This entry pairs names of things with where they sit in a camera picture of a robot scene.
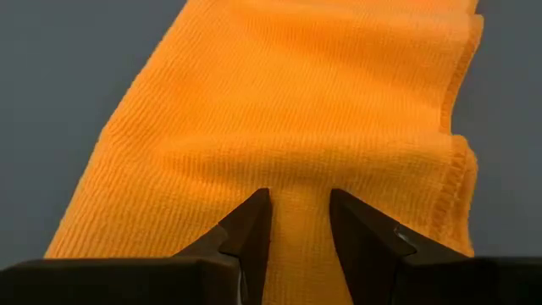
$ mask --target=gray wall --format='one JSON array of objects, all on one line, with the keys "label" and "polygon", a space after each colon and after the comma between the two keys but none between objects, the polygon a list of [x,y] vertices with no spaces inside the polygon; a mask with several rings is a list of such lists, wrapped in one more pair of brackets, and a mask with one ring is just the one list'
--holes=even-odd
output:
[{"label": "gray wall", "polygon": [[[180,0],[0,2],[0,268],[39,258],[100,129]],[[478,254],[539,254],[542,42],[527,0],[482,0],[484,39],[454,116],[480,173]]]}]

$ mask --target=orange microfiber towel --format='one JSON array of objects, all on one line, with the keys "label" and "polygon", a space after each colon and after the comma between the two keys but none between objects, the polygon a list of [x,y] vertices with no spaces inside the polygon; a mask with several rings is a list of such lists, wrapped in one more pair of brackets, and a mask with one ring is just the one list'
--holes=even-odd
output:
[{"label": "orange microfiber towel", "polygon": [[472,254],[476,160],[451,109],[473,0],[189,0],[105,126],[49,258],[162,257],[257,188],[265,304],[349,304],[329,225],[345,189]]}]

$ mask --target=towel fold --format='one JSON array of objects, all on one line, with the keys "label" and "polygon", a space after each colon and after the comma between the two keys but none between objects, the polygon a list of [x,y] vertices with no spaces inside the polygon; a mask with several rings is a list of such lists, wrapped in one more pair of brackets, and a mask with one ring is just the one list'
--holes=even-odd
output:
[{"label": "towel fold", "polygon": [[189,0],[104,127],[49,258],[178,252],[260,187],[265,304],[350,304],[339,187],[473,254],[476,159],[451,110],[472,0]]}]

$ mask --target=microfiber cloth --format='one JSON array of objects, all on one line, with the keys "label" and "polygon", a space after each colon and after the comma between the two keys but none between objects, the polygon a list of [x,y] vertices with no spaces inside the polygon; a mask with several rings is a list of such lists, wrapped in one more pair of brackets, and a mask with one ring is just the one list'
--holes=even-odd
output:
[{"label": "microfiber cloth", "polygon": [[451,110],[482,31],[475,4],[189,0],[102,130],[46,256],[167,257],[261,187],[265,304],[351,303],[332,188],[472,255],[476,158]]}]

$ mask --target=dark metal tool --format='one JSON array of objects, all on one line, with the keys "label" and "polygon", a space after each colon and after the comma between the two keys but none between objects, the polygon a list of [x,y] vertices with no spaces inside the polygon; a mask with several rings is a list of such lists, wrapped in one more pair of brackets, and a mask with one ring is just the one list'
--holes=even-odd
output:
[{"label": "dark metal tool", "polygon": [[467,258],[342,190],[329,216],[355,305],[542,304],[542,258]]},{"label": "dark metal tool", "polygon": [[0,272],[0,304],[262,302],[272,207],[260,189],[172,258],[43,259]]}]

